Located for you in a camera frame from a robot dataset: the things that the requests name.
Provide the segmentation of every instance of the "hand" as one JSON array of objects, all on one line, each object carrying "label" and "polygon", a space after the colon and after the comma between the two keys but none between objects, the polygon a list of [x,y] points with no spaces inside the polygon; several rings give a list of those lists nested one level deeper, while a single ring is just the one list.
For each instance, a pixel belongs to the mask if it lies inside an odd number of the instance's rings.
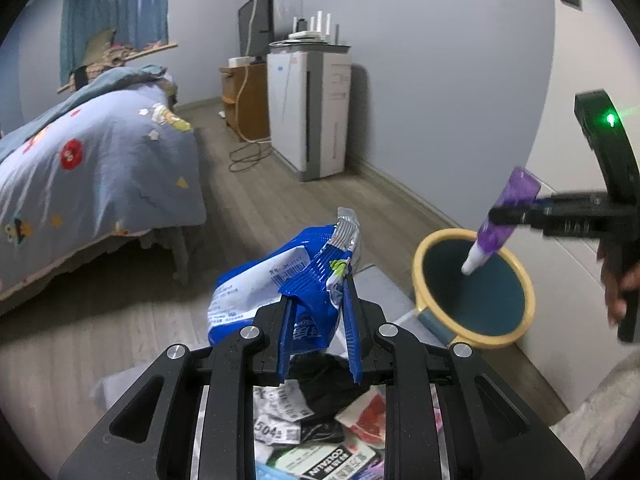
[{"label": "hand", "polygon": [[617,249],[601,242],[598,246],[598,261],[602,261],[600,280],[604,285],[604,301],[607,305],[607,317],[609,326],[615,326],[626,314],[626,301],[620,298],[620,294],[626,290],[640,288],[640,262],[635,265],[622,279],[612,269],[613,254]]}]

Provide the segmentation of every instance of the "yellow rim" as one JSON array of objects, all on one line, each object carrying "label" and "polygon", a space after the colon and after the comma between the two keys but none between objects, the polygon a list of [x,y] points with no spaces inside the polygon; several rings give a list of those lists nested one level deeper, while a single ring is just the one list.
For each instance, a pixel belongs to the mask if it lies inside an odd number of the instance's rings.
[{"label": "yellow rim", "polygon": [[524,292],[524,312],[522,315],[522,320],[513,332],[504,335],[489,336],[472,332],[471,330],[456,323],[455,320],[451,319],[441,309],[441,307],[436,303],[436,301],[433,299],[433,296],[429,292],[429,289],[427,288],[426,282],[424,280],[424,276],[422,274],[422,261],[424,260],[424,255],[426,254],[427,250],[443,240],[451,239],[473,241],[476,240],[476,233],[473,231],[468,231],[466,229],[442,229],[441,231],[436,231],[433,234],[427,236],[420,243],[417,251],[415,251],[414,267],[412,269],[412,280],[414,281],[415,294],[420,299],[420,301],[416,302],[418,305],[418,309],[420,311],[424,310],[425,308],[431,310],[436,319],[438,319],[439,322],[441,322],[445,327],[447,327],[456,335],[454,341],[456,339],[464,340],[478,348],[498,348],[501,346],[510,345],[517,339],[521,338],[522,335],[527,331],[527,328],[529,328],[529,325],[533,320],[533,315],[536,311],[536,297],[533,293],[533,284],[531,283],[531,279],[529,278],[527,271],[524,270],[522,264],[510,250],[501,248],[500,251],[498,251],[500,257],[505,260],[511,266],[513,272],[516,273],[516,276],[518,277],[518,280],[522,285],[522,290]]}]

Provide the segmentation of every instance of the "window sill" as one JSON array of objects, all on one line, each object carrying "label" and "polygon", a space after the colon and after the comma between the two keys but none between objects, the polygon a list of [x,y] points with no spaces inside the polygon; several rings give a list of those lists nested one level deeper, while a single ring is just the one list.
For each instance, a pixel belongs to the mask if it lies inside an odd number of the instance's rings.
[{"label": "window sill", "polygon": [[[133,54],[129,54],[126,58],[125,58],[125,62],[127,61],[132,61],[133,59],[137,59],[139,57],[143,57],[146,56],[147,54],[153,54],[155,52],[160,52],[161,50],[168,50],[170,48],[175,48],[176,46],[178,46],[177,43],[168,43],[166,45],[161,45],[161,46],[155,46],[153,48],[150,48],[148,50],[142,50],[140,52],[134,52]],[[58,88],[58,90],[56,90],[56,94],[62,94],[62,92],[65,92],[67,90],[69,90],[71,88],[71,85],[69,83],[67,83],[64,86],[61,86],[60,88]]]}]

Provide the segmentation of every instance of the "white cap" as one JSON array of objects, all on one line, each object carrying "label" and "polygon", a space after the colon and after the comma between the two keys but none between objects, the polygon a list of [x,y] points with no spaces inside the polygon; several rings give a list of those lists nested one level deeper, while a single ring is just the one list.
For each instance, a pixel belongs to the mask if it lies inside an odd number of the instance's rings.
[{"label": "white cap", "polygon": [[462,264],[462,274],[469,276],[478,267],[482,267],[491,257],[491,253],[485,253],[476,241],[469,249],[469,255]]}]

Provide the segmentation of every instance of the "tv stand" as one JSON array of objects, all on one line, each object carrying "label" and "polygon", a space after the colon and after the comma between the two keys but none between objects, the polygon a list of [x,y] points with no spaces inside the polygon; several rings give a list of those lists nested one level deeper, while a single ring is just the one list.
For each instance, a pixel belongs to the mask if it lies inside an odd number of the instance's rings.
[{"label": "tv stand", "polygon": [[[248,78],[240,100],[238,93],[248,70]],[[220,67],[222,75],[222,102],[225,107],[226,125],[236,134],[238,129],[249,140],[270,136],[269,106],[267,98],[267,64],[257,63],[248,67]]]}]

